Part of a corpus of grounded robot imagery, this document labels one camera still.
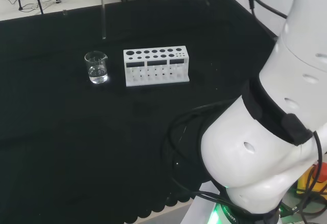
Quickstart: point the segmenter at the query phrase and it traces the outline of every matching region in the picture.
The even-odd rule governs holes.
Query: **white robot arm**
[[[280,109],[271,111],[272,116],[295,114],[305,128],[317,131],[323,153],[327,151],[326,3],[294,0],[271,56],[249,88],[264,93],[254,94],[254,101],[263,95],[261,102],[268,98]],[[291,143],[284,131],[255,117],[255,107],[248,105],[253,97],[245,96],[208,128],[201,153],[208,172],[227,188],[234,204],[252,214],[264,214],[279,205],[317,160],[317,146],[314,138]]]

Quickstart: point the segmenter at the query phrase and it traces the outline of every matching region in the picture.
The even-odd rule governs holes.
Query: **white floor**
[[[0,0],[0,21],[1,20],[7,20],[7,19],[13,19],[13,18],[20,18],[20,17],[27,17],[32,16],[36,14],[41,14],[37,0],[20,0],[21,5],[24,7],[26,4],[30,4],[24,7],[23,11],[26,12],[20,12],[18,10],[19,5],[18,1],[16,1],[15,4],[11,4],[7,0]],[[84,7],[91,7],[101,4],[101,0],[62,0],[61,3],[55,3],[55,0],[51,0],[49,2],[46,2],[48,0],[40,0],[42,3],[42,8],[44,13],[52,13],[52,12],[58,12],[62,10],[71,10],[75,8],[84,8]],[[108,3],[116,3],[120,2],[121,0],[104,0],[106,4]]]

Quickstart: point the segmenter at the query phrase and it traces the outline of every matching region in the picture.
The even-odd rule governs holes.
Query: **black cloth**
[[[0,23],[0,223],[133,223],[167,197],[186,201],[160,162],[169,122],[235,98],[273,42],[234,0],[138,0]],[[123,50],[185,45],[189,83],[125,87]],[[110,80],[93,85],[84,55],[106,53]],[[195,131],[181,150],[196,158]],[[196,190],[200,167],[175,174]]]

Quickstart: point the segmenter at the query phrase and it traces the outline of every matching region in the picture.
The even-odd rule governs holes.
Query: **test tube rack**
[[[126,86],[189,82],[185,46],[124,50]]]

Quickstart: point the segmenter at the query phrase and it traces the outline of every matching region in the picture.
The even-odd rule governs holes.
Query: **red object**
[[[316,177],[318,171],[318,165],[316,165],[315,170],[313,171],[313,178]],[[327,163],[322,163],[320,176],[318,182],[323,183],[327,181]]]

